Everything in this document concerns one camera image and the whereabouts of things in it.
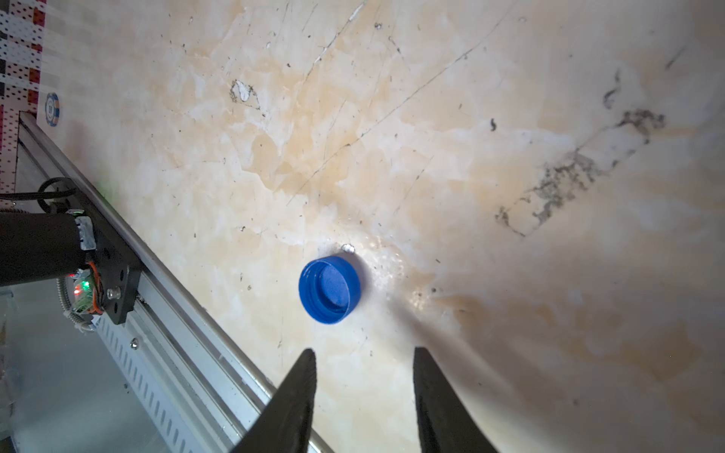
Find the blue bottle cap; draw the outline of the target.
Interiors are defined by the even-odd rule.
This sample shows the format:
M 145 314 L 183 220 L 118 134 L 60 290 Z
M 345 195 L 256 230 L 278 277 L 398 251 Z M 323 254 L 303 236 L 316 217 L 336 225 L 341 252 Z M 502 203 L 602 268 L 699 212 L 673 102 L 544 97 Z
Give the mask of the blue bottle cap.
M 340 256 L 312 260 L 298 281 L 301 304 L 318 323 L 333 325 L 348 317 L 362 297 L 362 284 L 353 265 Z

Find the round blue sticker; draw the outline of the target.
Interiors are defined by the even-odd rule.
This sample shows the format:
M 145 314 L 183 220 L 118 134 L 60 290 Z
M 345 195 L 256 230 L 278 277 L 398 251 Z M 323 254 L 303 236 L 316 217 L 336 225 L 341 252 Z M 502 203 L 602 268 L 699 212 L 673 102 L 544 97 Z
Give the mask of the round blue sticker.
M 60 98 L 55 92 L 45 98 L 45 121 L 51 128 L 56 128 L 60 122 Z

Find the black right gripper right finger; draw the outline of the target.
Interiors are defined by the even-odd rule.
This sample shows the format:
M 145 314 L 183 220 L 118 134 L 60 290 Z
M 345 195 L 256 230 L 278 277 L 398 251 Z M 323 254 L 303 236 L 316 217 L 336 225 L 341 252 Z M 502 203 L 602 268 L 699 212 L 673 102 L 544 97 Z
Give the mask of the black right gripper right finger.
M 413 390 L 422 452 L 497 452 L 425 347 L 413 355 Z

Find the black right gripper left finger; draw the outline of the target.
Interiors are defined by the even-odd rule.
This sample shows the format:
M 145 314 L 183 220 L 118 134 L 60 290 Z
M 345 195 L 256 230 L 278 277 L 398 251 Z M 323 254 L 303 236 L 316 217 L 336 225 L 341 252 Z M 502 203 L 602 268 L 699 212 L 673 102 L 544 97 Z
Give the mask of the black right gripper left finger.
M 307 348 L 252 428 L 231 452 L 307 452 L 313 426 L 316 384 L 316 357 L 313 349 Z

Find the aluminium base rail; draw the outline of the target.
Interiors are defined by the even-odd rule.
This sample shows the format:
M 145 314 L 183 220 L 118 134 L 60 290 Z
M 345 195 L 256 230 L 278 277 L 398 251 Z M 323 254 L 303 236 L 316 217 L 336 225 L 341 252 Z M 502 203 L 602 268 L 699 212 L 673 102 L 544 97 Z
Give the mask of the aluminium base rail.
M 22 113 L 19 213 L 99 213 L 142 263 L 132 311 L 91 309 L 88 270 L 1 285 L 1 434 L 18 452 L 228 452 L 274 386 Z

